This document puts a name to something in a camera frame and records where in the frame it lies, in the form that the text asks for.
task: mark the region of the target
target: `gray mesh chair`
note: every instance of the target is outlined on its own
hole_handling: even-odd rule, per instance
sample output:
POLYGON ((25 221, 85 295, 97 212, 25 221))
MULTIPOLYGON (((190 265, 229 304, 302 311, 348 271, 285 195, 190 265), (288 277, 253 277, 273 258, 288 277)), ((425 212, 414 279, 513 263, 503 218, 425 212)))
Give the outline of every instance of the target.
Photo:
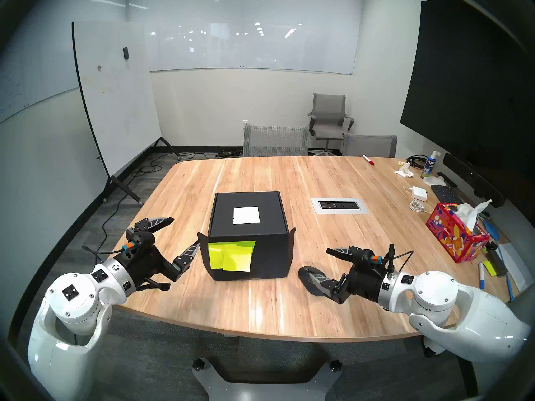
POLYGON ((397 146, 396 135, 356 135, 344 132, 342 155, 346 157, 395 158, 397 146))
POLYGON ((349 132, 355 120, 345 114, 346 111, 346 97, 335 95, 319 95, 314 93, 314 102, 312 104, 312 112, 310 116, 309 132, 316 140, 325 139, 325 148, 316 155, 333 155, 327 151, 329 141, 343 140, 344 131, 349 132), (349 127, 343 129, 344 119, 349 119, 349 127))
POLYGON ((307 156, 306 126, 258 126, 245 124, 244 157, 307 156))

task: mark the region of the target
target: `white cable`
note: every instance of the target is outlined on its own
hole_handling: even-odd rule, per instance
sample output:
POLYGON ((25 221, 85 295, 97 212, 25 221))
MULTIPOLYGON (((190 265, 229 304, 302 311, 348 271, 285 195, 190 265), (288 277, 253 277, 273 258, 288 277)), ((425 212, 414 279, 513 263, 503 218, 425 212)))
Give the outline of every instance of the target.
MULTIPOLYGON (((412 192, 412 189, 410 187, 403 187, 403 189, 405 190, 406 193, 408 193, 411 198, 413 198, 411 192, 412 192)), ((416 198, 413 198, 413 200, 410 202, 409 204, 409 208, 415 212, 426 212, 427 214, 432 214, 431 212, 429 211, 425 211, 425 208, 424 208, 424 204, 422 204, 418 199, 416 198)))

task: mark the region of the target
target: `tissue box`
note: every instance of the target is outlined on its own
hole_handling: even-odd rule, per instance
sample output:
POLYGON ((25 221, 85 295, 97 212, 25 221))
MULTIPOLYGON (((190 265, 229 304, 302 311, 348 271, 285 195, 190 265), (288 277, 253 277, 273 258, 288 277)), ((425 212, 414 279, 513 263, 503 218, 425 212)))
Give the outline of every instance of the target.
POLYGON ((489 235, 477 224, 482 234, 472 234, 450 209, 453 205, 456 204, 438 203, 426 225, 454 262, 473 260, 487 244, 489 235))

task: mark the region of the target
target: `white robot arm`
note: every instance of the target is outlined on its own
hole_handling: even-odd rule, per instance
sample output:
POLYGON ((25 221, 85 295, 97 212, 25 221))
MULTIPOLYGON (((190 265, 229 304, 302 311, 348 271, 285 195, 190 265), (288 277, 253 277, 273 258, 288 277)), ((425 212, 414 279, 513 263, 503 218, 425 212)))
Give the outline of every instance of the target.
POLYGON ((340 281, 317 268, 305 266, 298 275, 309 292, 342 304, 360 295, 391 312, 409 316, 409 323, 424 336, 426 354, 444 350, 469 361, 497 361, 512 357, 530 333, 497 297, 455 281, 450 275, 430 271, 413 276, 394 269, 394 245, 385 257, 358 247, 327 249, 327 253, 353 263, 340 281), (442 328, 457 305, 459 320, 442 328))
POLYGON ((153 233, 172 221, 172 218, 141 220, 126 231, 129 242, 117 250, 114 258, 95 265, 90 274, 64 274, 50 286, 34 320, 28 361, 32 373, 54 399, 80 400, 88 395, 96 356, 111 320, 112 305, 126 302, 135 291, 169 290, 169 283, 157 283, 151 277, 162 273, 176 281, 189 269, 197 243, 172 263, 154 246, 153 233), (58 333, 58 321, 75 337, 89 338, 89 341, 84 345, 66 342, 58 333))

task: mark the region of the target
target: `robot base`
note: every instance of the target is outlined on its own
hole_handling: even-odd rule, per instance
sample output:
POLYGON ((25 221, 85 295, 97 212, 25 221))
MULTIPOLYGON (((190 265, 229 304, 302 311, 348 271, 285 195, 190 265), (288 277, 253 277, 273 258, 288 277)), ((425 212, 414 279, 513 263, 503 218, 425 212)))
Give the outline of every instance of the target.
POLYGON ((442 346, 426 336, 422 336, 422 346, 424 347, 424 355, 426 358, 431 358, 433 355, 440 355, 445 351, 442 346))
POLYGON ((227 382, 207 359, 197 359, 191 367, 193 375, 204 387, 211 400, 235 401, 317 401, 325 395, 342 374, 338 361, 325 363, 316 375, 304 384, 247 384, 227 382))

